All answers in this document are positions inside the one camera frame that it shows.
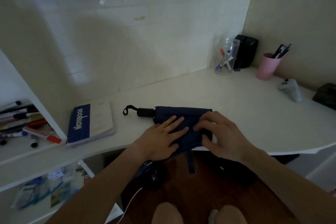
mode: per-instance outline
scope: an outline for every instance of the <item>blue and white notebook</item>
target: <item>blue and white notebook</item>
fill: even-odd
[[[113,134],[110,101],[99,99],[73,109],[66,143],[77,146]]]

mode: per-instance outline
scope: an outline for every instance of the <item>hand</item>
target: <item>hand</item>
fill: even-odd
[[[183,130],[171,133],[182,123],[184,117],[176,119],[176,116],[170,117],[162,124],[155,124],[148,128],[131,146],[137,148],[140,152],[142,160],[162,160],[169,158],[170,155],[177,150],[178,144],[170,145],[174,140],[180,138],[188,132],[189,128],[185,127]]]
[[[242,162],[248,152],[257,149],[240,132],[236,124],[217,111],[201,116],[194,130],[198,131],[201,128],[210,130],[217,138],[215,144],[206,135],[202,135],[202,145],[217,157]]]

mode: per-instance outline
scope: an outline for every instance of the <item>white desk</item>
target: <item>white desk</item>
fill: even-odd
[[[234,121],[247,139],[271,155],[316,153],[336,142],[336,111],[312,101],[313,91],[300,88],[302,102],[280,92],[282,79],[263,82],[256,69],[229,76],[202,69],[172,79],[111,95],[115,135],[71,148],[60,146],[0,167],[0,191],[35,178],[57,167],[89,156],[120,149],[153,124],[139,118],[127,105],[212,108]]]

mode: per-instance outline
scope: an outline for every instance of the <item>game controller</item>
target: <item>game controller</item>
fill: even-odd
[[[295,79],[285,79],[284,82],[279,84],[278,89],[289,94],[295,102],[302,100],[301,92]]]

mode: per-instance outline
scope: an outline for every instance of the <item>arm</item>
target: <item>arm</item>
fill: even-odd
[[[176,116],[173,116],[164,123],[147,129],[140,138],[96,175],[90,183],[81,188],[46,223],[104,224],[117,197],[141,164],[149,159],[168,158],[177,150],[179,147],[177,144],[170,144],[187,133],[188,127],[168,134],[184,120],[181,117],[172,123],[175,119]]]
[[[208,112],[194,127],[195,130],[201,128],[211,130],[217,138],[215,144],[203,135],[204,147],[217,157],[246,165],[301,223],[336,223],[336,198],[253,146],[225,116],[216,111]]]

